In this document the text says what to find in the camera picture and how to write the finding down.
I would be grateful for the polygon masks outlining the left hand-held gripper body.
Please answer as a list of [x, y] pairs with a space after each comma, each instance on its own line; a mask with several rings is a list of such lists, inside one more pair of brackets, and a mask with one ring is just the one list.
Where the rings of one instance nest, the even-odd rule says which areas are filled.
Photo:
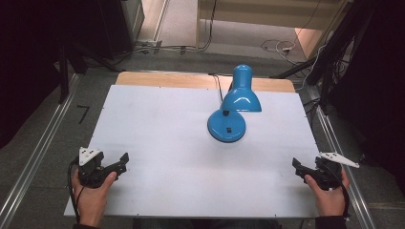
[[81, 147], [78, 155], [78, 177], [80, 184], [88, 188], [98, 188], [105, 179], [101, 161], [104, 154], [97, 149]]

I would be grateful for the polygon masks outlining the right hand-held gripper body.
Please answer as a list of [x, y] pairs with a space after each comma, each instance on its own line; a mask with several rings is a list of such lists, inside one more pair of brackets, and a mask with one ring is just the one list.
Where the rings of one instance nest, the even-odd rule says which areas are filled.
[[320, 153], [315, 159], [315, 165], [321, 176], [321, 179], [318, 181], [318, 186], [325, 191], [341, 186], [341, 165], [347, 165], [353, 168], [360, 167], [358, 162], [353, 162], [336, 152]]

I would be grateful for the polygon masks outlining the blue desk lamp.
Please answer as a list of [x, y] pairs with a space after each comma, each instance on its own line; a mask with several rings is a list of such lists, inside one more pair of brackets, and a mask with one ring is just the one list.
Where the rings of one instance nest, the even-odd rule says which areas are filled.
[[246, 131], [241, 112], [260, 112], [258, 96], [252, 90], [252, 69], [246, 64], [238, 65], [232, 74], [230, 90], [220, 109], [207, 120], [208, 132], [217, 140], [232, 143], [240, 140]]

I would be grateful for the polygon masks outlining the person's right hand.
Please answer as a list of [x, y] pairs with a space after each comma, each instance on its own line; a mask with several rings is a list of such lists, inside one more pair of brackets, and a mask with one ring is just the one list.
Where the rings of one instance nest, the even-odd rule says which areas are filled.
[[305, 181], [315, 195], [315, 205], [320, 217], [344, 215], [346, 201], [341, 187], [331, 191], [322, 190], [310, 175], [305, 175]]

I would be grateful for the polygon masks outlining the person's left hand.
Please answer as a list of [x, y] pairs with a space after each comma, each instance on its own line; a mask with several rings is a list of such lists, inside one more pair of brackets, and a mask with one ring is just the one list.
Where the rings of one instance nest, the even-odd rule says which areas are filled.
[[83, 187], [79, 182], [78, 170], [72, 175], [73, 192], [80, 220], [77, 223], [101, 227], [107, 205], [109, 190], [116, 180], [116, 172], [110, 173], [103, 184], [95, 189]]

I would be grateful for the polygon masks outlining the white table board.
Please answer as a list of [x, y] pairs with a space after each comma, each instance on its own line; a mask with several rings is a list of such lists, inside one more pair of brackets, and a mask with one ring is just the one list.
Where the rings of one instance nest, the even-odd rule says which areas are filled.
[[222, 143], [207, 130], [219, 93], [114, 85], [90, 148], [111, 164], [129, 156], [108, 196], [109, 216], [313, 218], [314, 196], [292, 161], [311, 167], [318, 149], [295, 93], [259, 92], [245, 135]]

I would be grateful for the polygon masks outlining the grey power strip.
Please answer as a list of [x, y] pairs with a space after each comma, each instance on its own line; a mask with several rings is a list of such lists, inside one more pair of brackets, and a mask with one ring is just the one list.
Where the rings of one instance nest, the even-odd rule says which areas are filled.
[[157, 54], [160, 52], [162, 41], [139, 41], [135, 45], [134, 52], [141, 52], [144, 54], [153, 53]]

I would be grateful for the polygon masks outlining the black cabinet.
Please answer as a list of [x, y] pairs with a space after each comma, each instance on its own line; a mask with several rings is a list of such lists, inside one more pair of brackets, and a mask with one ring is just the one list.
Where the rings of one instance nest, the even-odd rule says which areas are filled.
[[56, 0], [70, 38], [96, 55], [131, 52], [145, 19], [141, 0]]

